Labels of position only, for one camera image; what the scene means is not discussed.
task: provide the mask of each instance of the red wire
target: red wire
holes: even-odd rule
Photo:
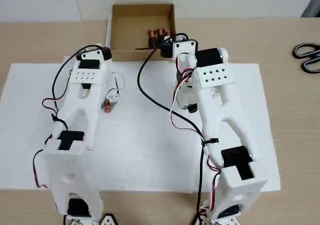
[[[44,188],[48,189],[48,187],[45,184],[39,184],[38,174],[37,174],[36,165],[35,165],[35,158],[42,151],[43,151],[43,149],[38,150],[33,156],[33,159],[32,159],[33,176],[34,176],[34,181],[35,181],[35,185],[37,186],[37,188],[44,187]]]
[[[206,159],[206,165],[209,167],[209,169],[211,169],[212,171],[215,171],[215,172],[220,172],[221,170],[214,167],[214,166],[211,166],[210,163],[209,163],[209,156],[208,158]]]

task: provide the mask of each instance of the white wire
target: white wire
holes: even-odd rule
[[[121,73],[121,72],[118,72],[118,71],[114,71],[112,72],[111,74],[119,74],[121,77],[122,77],[122,80],[123,80],[123,86],[121,89],[119,89],[119,91],[123,90],[126,86],[126,80],[125,80],[125,77],[124,75]]]
[[[169,119],[170,119],[170,123],[171,125],[175,128],[175,129],[179,129],[179,130],[190,130],[190,131],[193,131],[195,132],[197,135],[200,136],[201,140],[204,141],[204,138],[196,131],[196,130],[193,130],[191,128],[181,128],[181,127],[177,127],[175,124],[174,124],[174,121],[172,120],[172,111],[173,111],[173,108],[174,108],[174,105],[176,103],[176,98],[177,98],[177,94],[178,94],[178,91],[180,90],[181,86],[184,84],[184,82],[186,80],[189,79],[189,74],[182,79],[182,81],[180,81],[180,83],[178,84],[178,86],[175,88],[175,92],[174,92],[174,95],[173,95],[173,100],[172,100],[172,104],[171,104],[171,108],[170,108],[170,112],[169,112]]]
[[[105,94],[105,98],[109,95],[109,93],[111,92],[111,91],[122,91],[124,88],[125,88],[125,86],[126,86],[126,80],[125,80],[125,77],[123,76],[123,74],[122,73],[120,73],[120,72],[118,72],[118,71],[114,71],[114,72],[112,72],[112,74],[119,74],[121,77],[122,77],[122,79],[123,79],[123,86],[121,87],[121,88],[111,88],[111,89],[109,89],[109,91],[107,91],[106,92],[106,94]]]

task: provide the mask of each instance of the scissors handle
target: scissors handle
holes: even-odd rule
[[[310,68],[311,64],[315,64],[317,62],[320,62],[320,56],[316,56],[308,61],[303,62],[301,64],[301,69],[308,74],[319,74],[320,68],[319,69],[311,69]]]
[[[313,50],[305,53],[299,53],[299,49],[301,48],[312,48]],[[293,49],[292,55],[296,59],[313,58],[313,57],[316,57],[317,55],[320,56],[320,45],[313,42],[304,42],[304,43],[298,44]]]

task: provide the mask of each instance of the small electronic component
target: small electronic component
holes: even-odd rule
[[[148,48],[155,49],[157,46],[156,30],[150,29],[148,32],[148,35],[149,35]]]
[[[157,33],[158,33],[158,45],[161,45],[163,42],[164,42],[164,40],[165,40],[165,32],[166,32],[166,30],[163,28],[163,27],[161,27],[161,28],[159,28],[158,30],[157,30]]]
[[[115,78],[115,85],[116,85],[116,88],[110,89],[106,94],[103,102],[101,103],[101,109],[107,114],[111,113],[112,108],[118,103],[120,99],[119,86],[116,78]]]

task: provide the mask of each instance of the black cable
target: black cable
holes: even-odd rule
[[[185,38],[187,40],[189,40],[189,37],[188,35],[186,35],[185,33],[177,33],[176,36],[178,35],[183,35],[185,36]],[[166,40],[164,40],[163,43],[169,41],[170,39],[172,38],[172,36],[168,37]],[[154,104],[156,104],[157,106],[159,106],[160,108],[170,112],[170,109],[164,105],[162,105],[161,103],[157,102],[156,100],[154,100],[153,98],[151,98],[148,94],[146,94],[146,92],[142,89],[141,87],[141,84],[140,84],[140,77],[141,77],[141,73],[144,69],[144,67],[146,66],[146,64],[148,63],[148,61],[150,60],[150,58],[153,56],[153,54],[159,49],[159,47],[162,45],[162,44],[158,44],[155,49],[149,54],[149,56],[145,59],[145,61],[143,62],[142,66],[140,67],[140,70],[138,72],[138,75],[137,75],[137,85],[138,85],[138,88],[140,90],[140,92],[147,98],[149,99],[151,102],[153,102]],[[175,112],[175,111],[172,111],[172,113],[174,115],[176,115],[177,117],[179,117],[180,119],[186,121],[187,123],[189,123],[200,135],[202,134],[200,129],[192,122],[190,121],[188,118],[182,116],[181,114]],[[201,201],[201,190],[202,190],[202,177],[203,177],[203,161],[204,161],[204,147],[202,147],[201,149],[201,156],[200,156],[200,175],[199,175],[199,188],[198,188],[198,198],[197,198],[197,203],[196,203],[196,215],[195,217],[199,219],[199,224],[202,225],[202,221],[201,221],[201,218],[200,218],[200,215],[199,215],[199,207],[200,207],[200,201]]]
[[[52,88],[51,88],[51,92],[52,92],[52,97],[53,99],[55,100],[56,99],[56,95],[55,95],[55,85],[56,85],[56,81],[58,79],[58,76],[59,74],[61,73],[62,69],[66,66],[66,64],[71,60],[73,59],[78,53],[80,53],[82,50],[84,49],[87,49],[87,48],[91,48],[91,47],[96,47],[98,49],[102,49],[101,46],[99,45],[87,45],[87,46],[84,46],[82,48],[80,48],[78,51],[76,51],[74,54],[72,54],[62,65],[61,67],[59,68],[58,72],[56,73],[55,75],[55,78],[53,80],[53,83],[52,83]],[[57,101],[55,100],[54,101],[54,106],[55,106],[55,109],[56,109],[56,112],[58,113],[59,109],[58,109],[58,105],[57,105]]]
[[[185,33],[177,33],[176,36],[178,35],[184,35],[186,38],[188,38],[188,36]],[[168,40],[170,40],[172,37],[168,37],[166,40],[164,40],[164,43]],[[137,76],[137,85],[138,88],[140,90],[140,92],[147,98],[149,99],[151,102],[153,102],[154,104],[156,104],[157,106],[159,106],[160,108],[167,110],[168,112],[170,112],[170,108],[162,105],[161,103],[157,102],[156,100],[154,100],[153,98],[151,98],[148,94],[146,94],[146,92],[142,89],[141,84],[140,84],[140,77],[141,77],[141,73],[144,69],[144,67],[146,66],[146,64],[148,63],[148,61],[150,60],[150,58],[153,56],[153,54],[158,50],[158,48],[160,47],[160,45],[157,45],[157,47],[155,49],[153,49],[153,51],[149,54],[149,56],[145,59],[145,61],[143,62],[142,66],[140,67],[140,70],[138,72],[138,76]],[[181,114],[172,111],[172,114],[176,115],[177,117],[181,118],[182,120],[186,121],[187,123],[189,123],[199,134],[201,134],[200,129],[192,122],[190,121],[188,118],[186,118],[185,116],[182,116]]]
[[[200,155],[200,175],[199,175],[199,187],[198,187],[198,199],[196,201],[196,214],[199,219],[200,225],[202,224],[202,220],[199,214],[199,208],[200,208],[200,202],[201,202],[201,190],[202,190],[202,176],[203,176],[203,169],[204,169],[204,155],[205,155],[205,150],[204,146],[201,148],[201,155]]]
[[[58,97],[58,98],[56,98],[56,99],[54,99],[54,98],[52,98],[52,97],[47,97],[47,98],[45,98],[45,99],[42,100],[42,106],[43,106],[44,108],[46,108],[46,109],[49,109],[49,110],[51,110],[51,111],[54,111],[55,116],[58,115],[58,111],[55,110],[55,109],[52,108],[52,107],[46,106],[46,105],[44,104],[44,102],[45,102],[45,101],[48,101],[48,100],[50,100],[50,101],[58,101],[58,100],[62,99],[62,98],[64,97],[64,95],[66,94],[66,92],[67,92],[70,77],[71,77],[71,72],[70,72],[70,74],[69,74],[68,80],[66,81],[66,86],[65,86],[65,88],[64,88],[64,91],[63,91],[63,93],[62,93],[62,95],[61,95],[60,97]]]

